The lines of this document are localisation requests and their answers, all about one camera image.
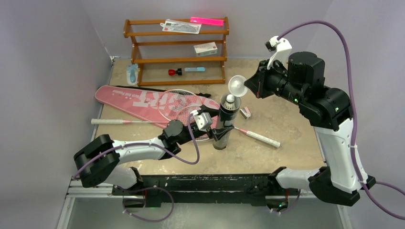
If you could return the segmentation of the black shuttlecock tube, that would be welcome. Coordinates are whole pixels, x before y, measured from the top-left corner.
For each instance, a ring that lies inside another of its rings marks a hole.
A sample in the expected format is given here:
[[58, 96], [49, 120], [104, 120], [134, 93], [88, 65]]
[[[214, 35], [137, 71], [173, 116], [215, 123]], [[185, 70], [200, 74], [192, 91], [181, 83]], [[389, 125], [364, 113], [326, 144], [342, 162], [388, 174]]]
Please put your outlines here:
[[[220, 100], [219, 115], [216, 122], [216, 129], [233, 127], [234, 120], [240, 109], [241, 99], [231, 93], [224, 94]], [[223, 136], [213, 143], [213, 147], [217, 150], [226, 148], [230, 137], [230, 131], [227, 131]]]

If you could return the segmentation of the white feather shuttlecock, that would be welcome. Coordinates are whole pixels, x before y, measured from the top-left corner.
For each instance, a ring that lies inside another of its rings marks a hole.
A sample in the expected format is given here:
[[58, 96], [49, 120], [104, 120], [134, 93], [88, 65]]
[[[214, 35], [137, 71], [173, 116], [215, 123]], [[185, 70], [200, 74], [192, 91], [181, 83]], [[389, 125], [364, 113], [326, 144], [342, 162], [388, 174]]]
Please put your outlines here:
[[232, 94], [228, 94], [225, 99], [224, 107], [227, 110], [235, 110], [235, 97]]

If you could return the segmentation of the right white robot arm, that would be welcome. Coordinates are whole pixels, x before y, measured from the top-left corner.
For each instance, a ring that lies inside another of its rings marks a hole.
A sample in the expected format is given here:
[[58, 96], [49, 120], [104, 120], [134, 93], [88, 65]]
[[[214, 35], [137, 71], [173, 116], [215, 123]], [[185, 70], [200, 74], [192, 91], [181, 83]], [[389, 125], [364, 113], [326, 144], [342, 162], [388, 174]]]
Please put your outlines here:
[[352, 160], [351, 144], [354, 111], [349, 96], [324, 84], [325, 62], [311, 52], [280, 61], [262, 60], [244, 85], [257, 97], [275, 95], [295, 104], [314, 128], [325, 166], [313, 170], [280, 167], [270, 175], [268, 188], [280, 194], [287, 188], [311, 191], [319, 200], [352, 206], [363, 187], [376, 180], [367, 175], [359, 158]]

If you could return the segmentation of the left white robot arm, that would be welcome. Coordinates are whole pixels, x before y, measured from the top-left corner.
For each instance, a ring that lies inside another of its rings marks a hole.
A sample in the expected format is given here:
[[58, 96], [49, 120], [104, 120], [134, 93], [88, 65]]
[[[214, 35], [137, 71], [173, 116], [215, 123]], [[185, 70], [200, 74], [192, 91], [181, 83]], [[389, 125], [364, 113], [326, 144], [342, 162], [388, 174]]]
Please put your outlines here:
[[[100, 135], [74, 155], [77, 171], [72, 178], [80, 180], [83, 187], [108, 183], [124, 188], [130, 195], [137, 195], [142, 190], [141, 176], [137, 169], [123, 167], [123, 163], [175, 158], [189, 165], [197, 164], [200, 160], [198, 137], [206, 135], [218, 142], [234, 129], [232, 124], [211, 128], [212, 118], [219, 114], [218, 109], [202, 105], [186, 115], [185, 123], [170, 120], [161, 135], [149, 140], [118, 141], [108, 134]], [[194, 161], [177, 155], [181, 151], [180, 145], [190, 141], [197, 154]]]

